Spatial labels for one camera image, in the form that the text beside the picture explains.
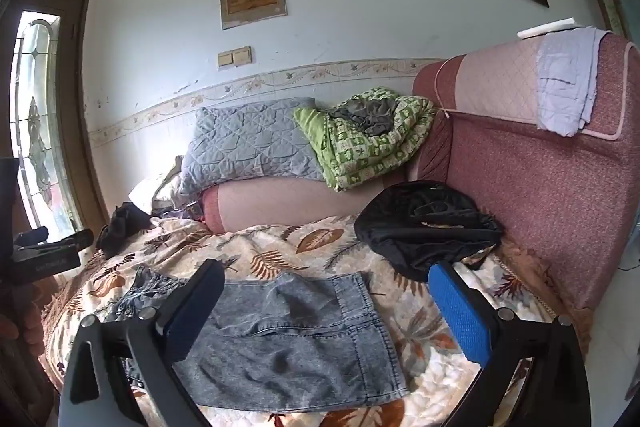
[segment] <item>white floor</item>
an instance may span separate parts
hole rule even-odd
[[[640,241],[626,249],[621,268],[640,264]],[[586,359],[593,427],[612,427],[625,410],[626,390],[638,365],[640,267],[616,274],[596,309]]]

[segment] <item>floral border strip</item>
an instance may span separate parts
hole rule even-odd
[[[100,147],[145,127],[193,112],[201,107],[215,106],[230,100],[241,100],[248,96],[270,94],[280,89],[318,86],[329,82],[348,82],[359,79],[415,77],[421,68],[438,60],[441,59],[346,60],[344,62],[300,66],[272,73],[253,74],[177,96],[139,111],[114,125],[90,132],[89,142],[92,148]]]

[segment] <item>green patterned quilt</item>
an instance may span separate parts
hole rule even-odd
[[[430,100],[398,96],[386,87],[374,87],[357,96],[395,99],[393,130],[367,136],[350,121],[331,118],[314,108],[301,107],[293,113],[318,156],[327,185],[334,190],[355,187],[407,162],[427,138],[436,113]]]

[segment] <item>stained glass window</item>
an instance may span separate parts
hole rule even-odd
[[[69,189],[56,114],[56,57],[60,17],[23,12],[15,39],[9,120],[18,186],[33,228],[49,242],[82,229]]]

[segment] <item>gray quilted pillow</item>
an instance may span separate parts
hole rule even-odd
[[[180,196],[193,201],[212,185],[261,176],[324,180],[316,153],[293,120],[312,98],[203,108],[182,162]]]

